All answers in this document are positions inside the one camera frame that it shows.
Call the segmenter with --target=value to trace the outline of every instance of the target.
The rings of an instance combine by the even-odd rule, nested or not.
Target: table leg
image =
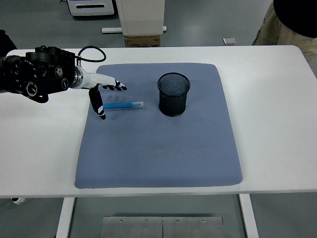
[[[73,214],[75,197],[65,197],[60,213],[56,238],[67,238],[71,217]]]
[[[249,194],[239,194],[240,205],[246,229],[247,238],[259,238],[256,220]]]

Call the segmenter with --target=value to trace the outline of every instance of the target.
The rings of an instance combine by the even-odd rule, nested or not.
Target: cardboard box
[[[159,47],[160,35],[125,36],[126,47]]]

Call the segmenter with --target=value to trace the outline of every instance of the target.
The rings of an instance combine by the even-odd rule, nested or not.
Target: person
[[[316,10],[316,0],[273,0],[252,45],[294,45],[311,63],[317,55]]]
[[[15,44],[6,35],[4,30],[0,29],[0,57],[6,56],[10,51],[16,50]]]

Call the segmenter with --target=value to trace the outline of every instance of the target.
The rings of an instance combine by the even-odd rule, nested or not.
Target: white table
[[[86,71],[116,63],[214,64],[227,100],[243,181],[220,187],[77,189],[74,181],[88,91],[69,89],[51,94],[46,104],[4,93],[0,94],[0,197],[317,191],[317,80],[298,48],[103,50],[107,60],[82,62]],[[9,54],[22,56],[28,51]],[[95,52],[87,50],[82,56],[101,57]]]

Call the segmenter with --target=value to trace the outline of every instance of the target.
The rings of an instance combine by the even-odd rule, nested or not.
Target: black cable
[[[86,49],[96,49],[103,54],[104,58],[103,59],[85,59],[85,58],[80,57],[80,54]],[[80,63],[81,60],[86,61],[86,62],[103,62],[106,60],[106,54],[100,48],[98,48],[96,46],[86,46],[78,52],[78,55],[75,56],[75,58],[77,59],[77,65]]]

